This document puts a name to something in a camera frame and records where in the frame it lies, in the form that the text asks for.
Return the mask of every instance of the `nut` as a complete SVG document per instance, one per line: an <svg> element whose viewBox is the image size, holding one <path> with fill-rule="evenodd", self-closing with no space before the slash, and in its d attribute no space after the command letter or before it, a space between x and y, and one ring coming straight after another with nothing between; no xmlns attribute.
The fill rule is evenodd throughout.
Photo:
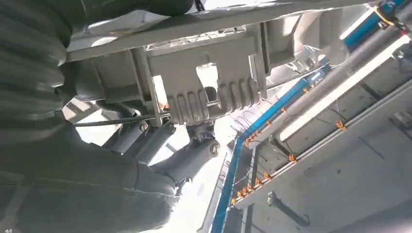
<svg viewBox="0 0 412 233"><path fill-rule="evenodd" d="M167 126L167 131L169 131L171 133L174 133L174 132L176 132L176 127L174 125L170 124L170 125Z"/></svg>
<svg viewBox="0 0 412 233"><path fill-rule="evenodd" d="M218 156L220 150L220 144L219 143L213 143L210 145L210 153L212 154L213 157Z"/></svg>
<svg viewBox="0 0 412 233"><path fill-rule="evenodd" d="M139 131L142 133L147 130L149 125L146 122L142 122L139 124Z"/></svg>

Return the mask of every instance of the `blue pipe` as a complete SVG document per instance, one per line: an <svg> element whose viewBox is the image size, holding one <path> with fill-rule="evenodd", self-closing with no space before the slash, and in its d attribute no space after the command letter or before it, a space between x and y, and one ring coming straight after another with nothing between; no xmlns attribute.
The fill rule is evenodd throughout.
<svg viewBox="0 0 412 233"><path fill-rule="evenodd" d="M392 0L395 4L394 7L401 7L405 0ZM389 5L383 5L381 10L384 13L389 13L392 7ZM354 51L359 45L361 45L367 38L369 38L378 29L379 16L376 13L372 13L358 28L356 28L347 38L344 43L348 47L349 51ZM281 114L283 107L288 107L296 99L303 95L303 89L308 88L310 84L318 82L324 75L330 70L330 67L326 66L326 69L319 71L309 78L301 79L296 83L291 90L289 90L284 96L280 98L272 107L270 107L257 121L252 124L245 132L240 135L235 142L235 148L233 150L232 159L230 161L229 170L224 181L222 194L219 200L218 207L216 209L215 218L213 220L211 233L223 233L224 224L227 218L227 209L232 197L233 184L235 183L235 174L238 169L241 150L247 138L249 138L257 130L261 130L266 126L267 121L271 121Z"/></svg>

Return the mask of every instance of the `ceiling light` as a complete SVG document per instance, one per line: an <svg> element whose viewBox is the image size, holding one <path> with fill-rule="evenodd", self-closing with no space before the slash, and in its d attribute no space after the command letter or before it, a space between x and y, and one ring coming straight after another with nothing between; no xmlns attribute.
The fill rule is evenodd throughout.
<svg viewBox="0 0 412 233"><path fill-rule="evenodd" d="M360 68L354 75L344 81L336 89L330 92L328 95L323 97L319 102L313 105L309 110L307 110L303 115L301 115L297 120L292 122L285 130L280 133L280 140L284 141L288 139L292 134L302 128L311 119L320 114L329 105L331 105L335 100L342 96L346 91L354 87L359 81L370 74L374 69L384 63L392 53L399 48L401 45L406 44L410 41L410 38L406 35L399 38L389 47L387 47L378 56L373 58L368 64Z"/></svg>

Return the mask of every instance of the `orange clip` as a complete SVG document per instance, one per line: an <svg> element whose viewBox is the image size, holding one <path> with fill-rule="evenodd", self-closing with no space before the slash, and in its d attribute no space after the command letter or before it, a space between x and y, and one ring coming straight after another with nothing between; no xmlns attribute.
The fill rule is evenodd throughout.
<svg viewBox="0 0 412 233"><path fill-rule="evenodd" d="M253 187L252 187L252 184L251 184L251 183L248 183L248 184L247 184L247 191L248 191L249 193L253 191Z"/></svg>
<svg viewBox="0 0 412 233"><path fill-rule="evenodd" d="M343 124L343 122L341 120L336 121L336 127L341 129L342 131L346 130L346 126Z"/></svg>
<svg viewBox="0 0 412 233"><path fill-rule="evenodd" d="M271 179L271 176L269 175L267 171L265 171L265 174L263 176L265 177L265 179L268 179L268 180Z"/></svg>
<svg viewBox="0 0 412 233"><path fill-rule="evenodd" d="M262 185L262 181L260 181L259 178L256 178L255 185Z"/></svg>
<svg viewBox="0 0 412 233"><path fill-rule="evenodd" d="M248 194L249 194L249 193L247 192L246 187L243 187L243 189L242 189L242 195L243 195L244 197L246 197Z"/></svg>
<svg viewBox="0 0 412 233"><path fill-rule="evenodd" d="M289 161L297 163L296 157L293 154L289 155Z"/></svg>

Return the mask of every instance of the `cable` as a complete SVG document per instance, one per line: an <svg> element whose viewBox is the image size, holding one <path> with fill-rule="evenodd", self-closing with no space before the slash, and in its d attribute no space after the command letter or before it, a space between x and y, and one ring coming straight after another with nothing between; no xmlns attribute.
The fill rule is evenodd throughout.
<svg viewBox="0 0 412 233"><path fill-rule="evenodd" d="M270 105L274 105L272 102L270 102L269 100L267 100L267 99L265 99L265 98L263 98L263 97L260 97L262 100L264 100L264 101L266 101L266 102L268 102Z"/></svg>
<svg viewBox="0 0 412 233"><path fill-rule="evenodd" d="M346 119L342 114L340 114L339 112L337 112L335 109L330 109L330 108L326 108L326 109L329 110L329 111L332 111L332 112L336 113L337 115L339 115L339 116L342 118L342 120L347 121L347 119Z"/></svg>
<svg viewBox="0 0 412 233"><path fill-rule="evenodd" d="M395 23L393 23L392 21L388 20L385 16L383 16L383 14L379 11L377 6L375 6L373 9L374 12L379 16L379 18L382 19L382 21L384 21L386 24L396 26Z"/></svg>
<svg viewBox="0 0 412 233"><path fill-rule="evenodd" d="M203 6L203 3L201 0L194 0L194 4L198 12L205 10L205 7Z"/></svg>
<svg viewBox="0 0 412 233"><path fill-rule="evenodd" d="M170 115L170 113L161 113L160 117L166 117L166 116L169 116L169 115ZM135 116L135 117L122 118L122 119L117 119L117 120L75 123L74 126L75 127L90 127L90 126L117 125L117 124L127 124L127 123L133 123L133 122L138 122L138 121L143 121L143 120L152 120L152 119L156 119L156 116L154 116L154 115L145 115L145 116Z"/></svg>
<svg viewBox="0 0 412 233"><path fill-rule="evenodd" d="M240 123L240 121L238 121L238 120L234 120L234 122L237 122L239 125L241 125L244 131L246 131L246 129L248 128L248 127L245 127L245 126L244 126L242 123Z"/></svg>
<svg viewBox="0 0 412 233"><path fill-rule="evenodd" d="M233 185L238 185L240 182L242 182L244 179L246 179L247 176L250 174L250 172L251 172L251 170L249 170L242 179L238 180L238 181L237 181L236 183L234 183Z"/></svg>
<svg viewBox="0 0 412 233"><path fill-rule="evenodd" d="M320 122L323 122L323 123L325 123L325 124L335 126L335 124L332 124L332 123L330 123L330 122L328 122L328 121L322 120L322 119L320 119L320 118L319 118L319 117L317 117L317 116L315 117L315 119L316 119L316 120L318 120L318 121L320 121Z"/></svg>
<svg viewBox="0 0 412 233"><path fill-rule="evenodd" d="M285 141L285 144L286 144L286 146L288 147L288 149L289 149L289 151L291 152L291 154L295 154L295 153L293 152L293 150L291 149L291 147L289 146L289 144L288 144L287 141Z"/></svg>

